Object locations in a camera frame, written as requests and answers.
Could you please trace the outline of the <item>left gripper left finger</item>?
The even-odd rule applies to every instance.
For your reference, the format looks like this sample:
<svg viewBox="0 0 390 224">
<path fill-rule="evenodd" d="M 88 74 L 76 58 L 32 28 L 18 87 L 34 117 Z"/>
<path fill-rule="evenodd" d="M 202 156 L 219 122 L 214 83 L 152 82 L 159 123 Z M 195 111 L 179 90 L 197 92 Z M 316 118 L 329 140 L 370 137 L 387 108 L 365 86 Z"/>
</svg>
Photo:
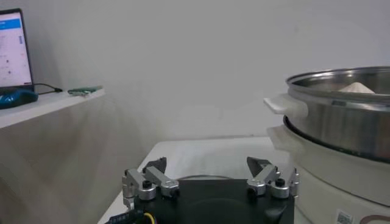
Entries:
<svg viewBox="0 0 390 224">
<path fill-rule="evenodd" d="M 122 176 L 122 200 L 128 210 L 135 209 L 136 201 L 152 201 L 159 192 L 162 197 L 176 199 L 180 195 L 178 180 L 165 175 L 167 160 L 162 157 L 149 161 L 142 171 L 126 169 Z"/>
</svg>

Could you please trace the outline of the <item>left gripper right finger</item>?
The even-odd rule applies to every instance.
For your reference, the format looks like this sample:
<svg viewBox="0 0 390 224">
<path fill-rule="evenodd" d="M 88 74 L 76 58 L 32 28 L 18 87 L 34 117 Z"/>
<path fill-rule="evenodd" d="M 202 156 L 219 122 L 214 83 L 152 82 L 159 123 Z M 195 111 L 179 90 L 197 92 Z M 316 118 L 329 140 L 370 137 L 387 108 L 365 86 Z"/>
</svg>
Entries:
<svg viewBox="0 0 390 224">
<path fill-rule="evenodd" d="M 264 196 L 267 191 L 277 199 L 299 196 L 300 174 L 295 167 L 279 170 L 266 159 L 247 157 L 247 165 L 252 178 L 247 179 L 248 194 L 253 197 Z"/>
</svg>

